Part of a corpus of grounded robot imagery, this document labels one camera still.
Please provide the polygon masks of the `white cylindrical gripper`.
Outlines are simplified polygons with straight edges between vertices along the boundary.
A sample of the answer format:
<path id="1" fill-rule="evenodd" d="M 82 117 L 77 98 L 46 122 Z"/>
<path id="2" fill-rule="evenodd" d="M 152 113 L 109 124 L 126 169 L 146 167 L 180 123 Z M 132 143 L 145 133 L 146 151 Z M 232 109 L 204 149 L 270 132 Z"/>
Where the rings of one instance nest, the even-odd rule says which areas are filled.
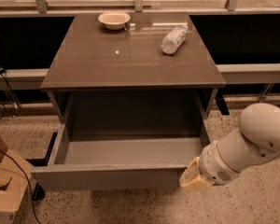
<path id="1" fill-rule="evenodd" d="M 179 186 L 188 191 L 205 191 L 214 185 L 227 185 L 240 174 L 233 171 L 219 155 L 218 141 L 205 147 L 179 178 Z"/>

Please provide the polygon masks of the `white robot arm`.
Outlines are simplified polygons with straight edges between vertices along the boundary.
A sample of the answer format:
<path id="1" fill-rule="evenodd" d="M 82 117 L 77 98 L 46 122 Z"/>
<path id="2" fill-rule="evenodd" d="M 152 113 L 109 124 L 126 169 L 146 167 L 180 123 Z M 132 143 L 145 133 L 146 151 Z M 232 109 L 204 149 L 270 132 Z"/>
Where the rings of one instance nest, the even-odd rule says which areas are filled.
<path id="1" fill-rule="evenodd" d="M 239 127 L 206 146 L 179 179 L 189 191 L 224 186 L 250 167 L 280 159 L 280 108 L 252 104 L 239 118 Z"/>

